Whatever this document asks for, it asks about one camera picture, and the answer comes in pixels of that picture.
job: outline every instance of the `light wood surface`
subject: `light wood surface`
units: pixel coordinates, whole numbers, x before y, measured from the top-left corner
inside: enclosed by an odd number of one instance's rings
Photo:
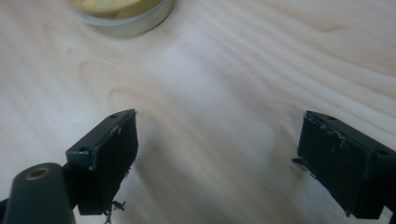
[[[63,0],[0,1],[0,198],[135,108],[139,155],[115,224],[387,223],[388,210],[347,218],[290,160],[305,110],[396,149],[395,12],[390,0],[178,0],[154,30],[118,38]]]

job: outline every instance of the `wooden table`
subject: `wooden table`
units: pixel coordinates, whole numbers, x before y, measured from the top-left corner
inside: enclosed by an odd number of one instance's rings
[[[305,110],[396,149],[396,3],[178,0],[154,30],[103,35],[64,0],[0,2],[0,198],[109,114],[139,155],[113,223],[387,223],[347,218],[290,160]],[[81,217],[77,223],[103,223]]]

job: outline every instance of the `black plastic part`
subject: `black plastic part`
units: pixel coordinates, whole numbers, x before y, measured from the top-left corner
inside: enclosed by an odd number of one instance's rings
[[[62,167],[56,163],[33,166],[13,181],[5,224],[71,224]]]
[[[66,151],[68,194],[82,215],[111,211],[137,154],[135,114],[132,109],[107,117]]]
[[[348,216],[379,218],[396,173],[394,151],[339,119],[306,111],[298,155]]]

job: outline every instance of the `yellow round object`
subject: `yellow round object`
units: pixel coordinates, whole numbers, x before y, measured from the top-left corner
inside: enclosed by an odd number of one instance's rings
[[[162,0],[69,0],[80,11],[96,18],[119,20],[145,13]]]

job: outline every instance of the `round container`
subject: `round container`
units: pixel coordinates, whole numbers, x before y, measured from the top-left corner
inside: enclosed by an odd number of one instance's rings
[[[161,23],[175,0],[69,0],[77,15],[110,35],[139,35]]]

